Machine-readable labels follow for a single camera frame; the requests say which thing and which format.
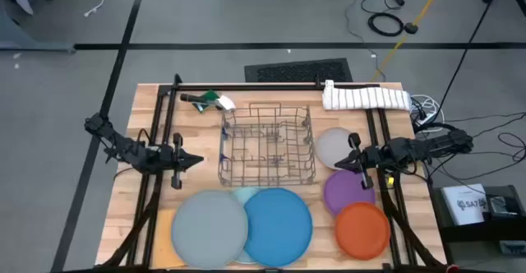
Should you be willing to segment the green sponge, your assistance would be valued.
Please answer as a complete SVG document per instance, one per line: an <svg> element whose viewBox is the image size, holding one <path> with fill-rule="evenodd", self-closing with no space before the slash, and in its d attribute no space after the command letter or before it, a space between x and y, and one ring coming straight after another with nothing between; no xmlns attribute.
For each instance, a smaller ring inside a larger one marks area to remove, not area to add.
<svg viewBox="0 0 526 273"><path fill-rule="evenodd" d="M216 100L219 98L219 95L213 90L208 90L204 94L201 95L201 98L206 99L206 100ZM202 104L202 103L193 103L192 105L200 113L204 113L210 107L208 104Z"/></svg>

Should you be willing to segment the white printed booklet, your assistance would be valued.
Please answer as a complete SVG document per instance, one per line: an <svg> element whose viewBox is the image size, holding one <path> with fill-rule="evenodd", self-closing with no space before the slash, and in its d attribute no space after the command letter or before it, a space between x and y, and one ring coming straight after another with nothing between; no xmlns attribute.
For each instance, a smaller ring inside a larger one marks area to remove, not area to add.
<svg viewBox="0 0 526 273"><path fill-rule="evenodd" d="M486 191L480 183L443 187L441 193L456 226L481 223L489 214Z"/></svg>

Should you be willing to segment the small purple plate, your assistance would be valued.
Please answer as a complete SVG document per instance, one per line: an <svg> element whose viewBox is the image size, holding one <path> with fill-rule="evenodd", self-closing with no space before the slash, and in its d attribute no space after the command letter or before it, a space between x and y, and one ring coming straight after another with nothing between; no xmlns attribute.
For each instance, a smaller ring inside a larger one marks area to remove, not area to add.
<svg viewBox="0 0 526 273"><path fill-rule="evenodd" d="M326 179L323 201L329 213L337 216L342 209L357 202L375 204L376 194L373 188L363 188L361 174L341 169Z"/></svg>

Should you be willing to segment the black metal table frame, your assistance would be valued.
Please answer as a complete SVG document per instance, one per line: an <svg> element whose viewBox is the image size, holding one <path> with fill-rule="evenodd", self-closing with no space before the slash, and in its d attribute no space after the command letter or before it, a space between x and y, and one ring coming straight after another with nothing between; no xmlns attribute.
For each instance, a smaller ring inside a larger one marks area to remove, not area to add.
<svg viewBox="0 0 526 273"><path fill-rule="evenodd" d="M339 111L327 113L321 104L323 87L315 83L229 83L217 84L215 90L225 93L238 107L249 104L280 103L283 106L307 105L311 109L315 134L332 125L340 125L359 132L362 142L385 141L390 137L412 137L413 127L408 113L400 110L380 112ZM180 132L184 147L204 161L183 174L181 190L174 190L170 177L142 178L125 164L118 167L119 175L113 185L108 214L104 223L97 261L92 273L178 273L187 267L153 269L151 267L154 224L146 224L136 241L120 262L111 262L113 253L132 230L135 218L145 209L153 191L158 191L159 209L173 209L190 194L203 188L219 186L217 175L219 153L219 117L217 110L198 113L191 105L179 100L168 101L167 84L141 84L136 89L127 134L135 136L140 126L146 126L152 136L169 127ZM314 216L313 242L307 254L292 265L267 267L233 263L226 266L232 273L450 273L450 257L441 240L431 190L421 175L404 175L389 191L392 202L399 209L413 232L428 251L420 257L400 229L395 230L395 248L387 248L379 257L369 261L346 257L336 246L331 233L330 215L321 201L317 185L301 186L303 195Z"/></svg>

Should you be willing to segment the yellow-orange cloth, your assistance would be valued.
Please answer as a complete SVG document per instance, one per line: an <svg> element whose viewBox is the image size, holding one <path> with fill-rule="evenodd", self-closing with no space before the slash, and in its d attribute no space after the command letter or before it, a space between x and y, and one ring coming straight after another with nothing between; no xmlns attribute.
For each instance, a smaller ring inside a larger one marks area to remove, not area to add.
<svg viewBox="0 0 526 273"><path fill-rule="evenodd" d="M173 269L184 267L172 243L172 223L176 209L160 210L157 216L151 267L153 269Z"/></svg>

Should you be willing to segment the black handled dish brush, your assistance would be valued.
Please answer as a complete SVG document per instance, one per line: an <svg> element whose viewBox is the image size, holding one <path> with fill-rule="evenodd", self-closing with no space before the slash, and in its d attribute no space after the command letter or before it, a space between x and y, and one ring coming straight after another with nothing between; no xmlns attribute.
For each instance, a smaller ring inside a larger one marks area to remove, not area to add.
<svg viewBox="0 0 526 273"><path fill-rule="evenodd" d="M218 110L229 111L229 110L233 110L236 108L234 102L230 98L224 95L220 96L216 100L206 100L197 95L181 94L180 100L183 102L189 102L191 104L193 103L208 104L210 108L215 107Z"/></svg>

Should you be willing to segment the large light teal plate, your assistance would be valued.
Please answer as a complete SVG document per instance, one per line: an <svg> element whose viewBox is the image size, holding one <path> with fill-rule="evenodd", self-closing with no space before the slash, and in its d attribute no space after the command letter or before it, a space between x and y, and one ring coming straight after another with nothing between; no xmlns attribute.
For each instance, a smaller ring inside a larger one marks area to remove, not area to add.
<svg viewBox="0 0 526 273"><path fill-rule="evenodd" d="M258 187L239 187L231 191L231 193L242 206L245 206L246 203L259 191L260 189ZM242 251L234 258L234 261L243 265L252 265L256 263L246 252L245 248L243 248Z"/></svg>

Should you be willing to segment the small orange plate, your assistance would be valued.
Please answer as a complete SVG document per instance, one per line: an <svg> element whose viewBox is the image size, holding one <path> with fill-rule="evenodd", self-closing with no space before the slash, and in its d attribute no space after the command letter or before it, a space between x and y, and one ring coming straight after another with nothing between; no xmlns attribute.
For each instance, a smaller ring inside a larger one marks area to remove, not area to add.
<svg viewBox="0 0 526 273"><path fill-rule="evenodd" d="M390 241L390 224L375 205L357 202L336 216L335 239L351 258L367 261L380 256Z"/></svg>

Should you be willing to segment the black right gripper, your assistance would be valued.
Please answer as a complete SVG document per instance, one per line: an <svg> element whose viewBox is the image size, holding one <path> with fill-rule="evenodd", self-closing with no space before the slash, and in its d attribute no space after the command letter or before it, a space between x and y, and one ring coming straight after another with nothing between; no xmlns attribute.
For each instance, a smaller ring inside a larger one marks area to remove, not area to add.
<svg viewBox="0 0 526 273"><path fill-rule="evenodd" d="M335 163L338 169L345 169L356 174L362 174L362 188L369 189L373 187L371 176L367 169L375 169L381 162L380 150L377 146L368 146L364 150L359 148L361 144L360 136L356 132L348 135L348 143L351 151L346 158Z"/></svg>

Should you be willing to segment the small beige plate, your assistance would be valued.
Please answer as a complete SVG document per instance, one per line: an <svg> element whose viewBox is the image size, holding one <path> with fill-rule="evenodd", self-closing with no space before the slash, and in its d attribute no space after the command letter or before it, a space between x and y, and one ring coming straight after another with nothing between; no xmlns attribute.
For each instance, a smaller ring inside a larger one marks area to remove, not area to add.
<svg viewBox="0 0 526 273"><path fill-rule="evenodd" d="M325 166L338 170L335 164L356 149L355 144L348 141L351 132L342 127L325 129L316 139L316 156Z"/></svg>

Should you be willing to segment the large blue plate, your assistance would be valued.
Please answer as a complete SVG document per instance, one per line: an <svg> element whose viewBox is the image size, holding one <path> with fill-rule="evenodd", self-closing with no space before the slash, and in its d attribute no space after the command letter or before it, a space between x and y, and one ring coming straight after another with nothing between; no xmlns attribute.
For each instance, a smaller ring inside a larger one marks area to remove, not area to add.
<svg viewBox="0 0 526 273"><path fill-rule="evenodd" d="M274 187L259 191L244 205L248 218L245 251L258 264L288 266L308 249L311 212L295 192Z"/></svg>

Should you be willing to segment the black floor mat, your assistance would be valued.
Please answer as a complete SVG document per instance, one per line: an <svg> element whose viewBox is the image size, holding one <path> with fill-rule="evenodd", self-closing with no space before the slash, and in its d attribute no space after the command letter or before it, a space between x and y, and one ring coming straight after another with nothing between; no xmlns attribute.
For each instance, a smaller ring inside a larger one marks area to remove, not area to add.
<svg viewBox="0 0 526 273"><path fill-rule="evenodd" d="M244 74L246 82L353 82L346 58L248 65Z"/></svg>

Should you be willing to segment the large grey plate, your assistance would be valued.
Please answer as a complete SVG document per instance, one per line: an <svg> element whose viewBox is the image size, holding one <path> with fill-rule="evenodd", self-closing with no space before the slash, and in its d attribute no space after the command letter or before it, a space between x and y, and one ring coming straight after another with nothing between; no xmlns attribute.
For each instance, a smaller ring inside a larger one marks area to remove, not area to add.
<svg viewBox="0 0 526 273"><path fill-rule="evenodd" d="M173 247L192 268L227 266L243 250L247 213L230 192L205 190L188 197L177 209L171 228Z"/></svg>

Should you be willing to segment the grey furniture base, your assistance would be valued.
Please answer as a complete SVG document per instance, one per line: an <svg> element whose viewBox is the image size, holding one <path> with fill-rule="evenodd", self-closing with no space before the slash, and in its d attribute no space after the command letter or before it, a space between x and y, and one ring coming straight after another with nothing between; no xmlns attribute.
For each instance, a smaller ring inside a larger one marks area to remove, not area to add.
<svg viewBox="0 0 526 273"><path fill-rule="evenodd" d="M0 51L49 51L74 53L74 44L56 41L38 41L28 35L7 14L4 2L0 0Z"/></svg>

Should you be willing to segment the white striped towel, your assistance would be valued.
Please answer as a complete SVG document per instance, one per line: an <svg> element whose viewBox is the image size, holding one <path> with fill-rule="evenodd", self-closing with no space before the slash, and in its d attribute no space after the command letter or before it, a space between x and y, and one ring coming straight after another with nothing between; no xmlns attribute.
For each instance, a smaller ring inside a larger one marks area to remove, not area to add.
<svg viewBox="0 0 526 273"><path fill-rule="evenodd" d="M341 89L335 88L332 80L326 80L322 105L325 110L396 109L409 112L412 100L404 90L380 87Z"/></svg>

